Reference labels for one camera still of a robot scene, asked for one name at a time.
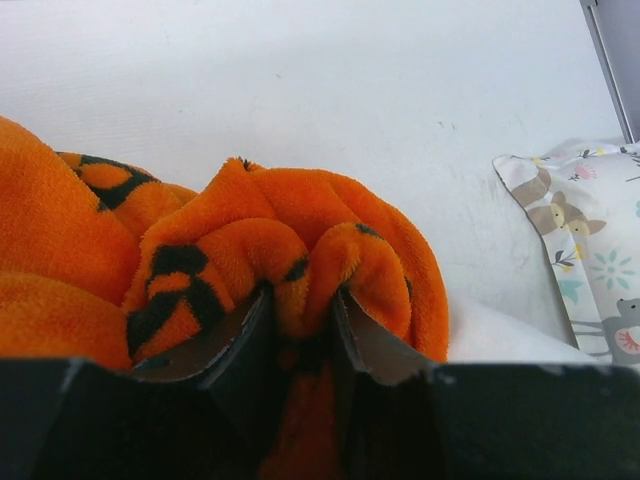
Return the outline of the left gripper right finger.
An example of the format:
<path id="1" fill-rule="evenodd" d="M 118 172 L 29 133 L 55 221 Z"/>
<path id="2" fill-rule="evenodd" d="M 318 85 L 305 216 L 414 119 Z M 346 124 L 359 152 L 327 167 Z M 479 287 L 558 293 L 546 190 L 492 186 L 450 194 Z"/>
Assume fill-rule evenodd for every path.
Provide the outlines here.
<path id="1" fill-rule="evenodd" d="M 639 375 L 602 364 L 438 363 L 331 304 L 338 452 L 351 479 L 635 479 Z"/>

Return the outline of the orange black patterned pillowcase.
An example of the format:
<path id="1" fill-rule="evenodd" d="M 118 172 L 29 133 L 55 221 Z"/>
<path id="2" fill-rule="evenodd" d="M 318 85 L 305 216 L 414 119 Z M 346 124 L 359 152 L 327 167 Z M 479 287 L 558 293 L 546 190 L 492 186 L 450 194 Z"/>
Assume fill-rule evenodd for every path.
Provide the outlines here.
<path id="1" fill-rule="evenodd" d="M 214 325 L 262 282 L 293 382 L 262 479 L 341 479 L 330 363 L 314 340 L 347 288 L 425 356 L 449 312 L 421 232 L 358 181 L 230 158 L 200 192 L 57 152 L 1 122 L 1 353 L 124 369 Z"/>

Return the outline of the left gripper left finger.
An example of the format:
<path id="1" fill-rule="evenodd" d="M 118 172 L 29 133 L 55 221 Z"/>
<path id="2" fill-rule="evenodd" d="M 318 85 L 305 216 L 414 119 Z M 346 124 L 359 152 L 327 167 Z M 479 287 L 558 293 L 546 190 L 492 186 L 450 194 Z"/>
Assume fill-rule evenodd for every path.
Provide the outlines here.
<path id="1" fill-rule="evenodd" d="M 5 479 L 249 479 L 280 408 L 272 293 L 130 371 L 1 364 Z"/>

